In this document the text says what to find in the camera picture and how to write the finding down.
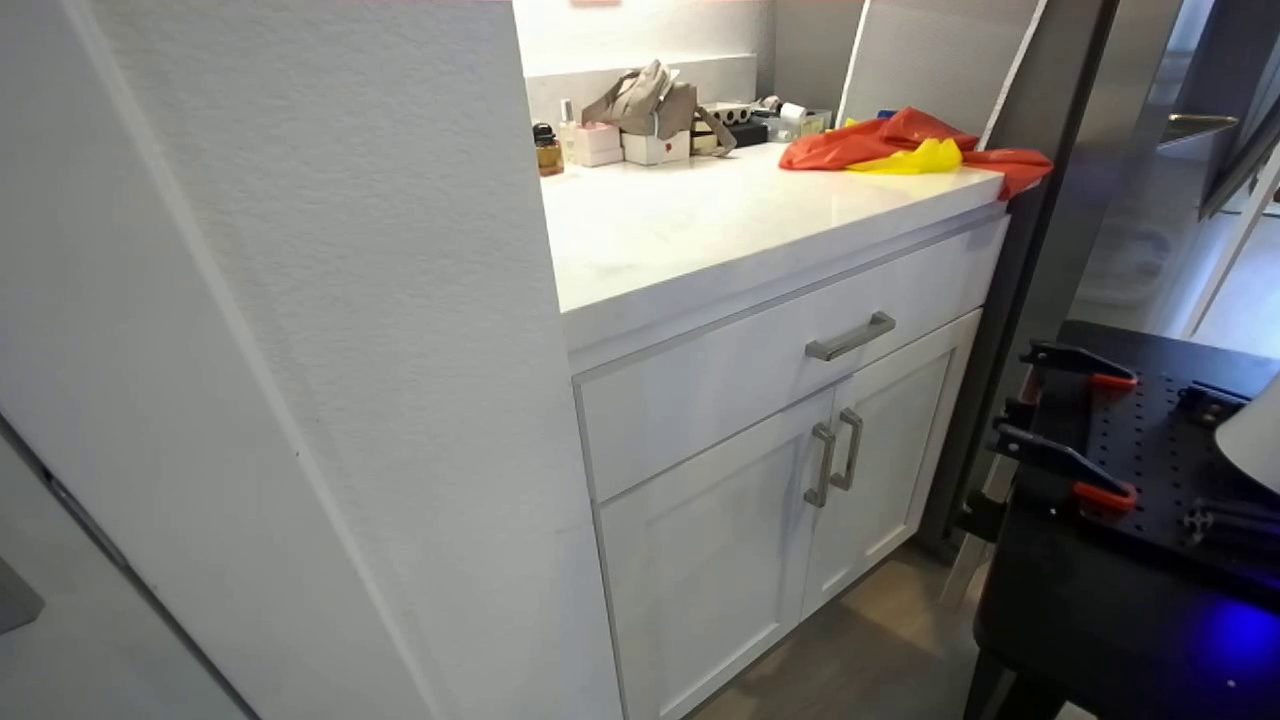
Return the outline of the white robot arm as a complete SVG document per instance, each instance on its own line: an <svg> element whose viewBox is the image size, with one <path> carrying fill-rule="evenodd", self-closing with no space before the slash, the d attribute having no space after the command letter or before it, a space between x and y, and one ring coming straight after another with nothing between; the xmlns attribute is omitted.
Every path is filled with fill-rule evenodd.
<svg viewBox="0 0 1280 720"><path fill-rule="evenodd" d="M1280 377L1218 427L1220 457L1280 496Z"/></svg>

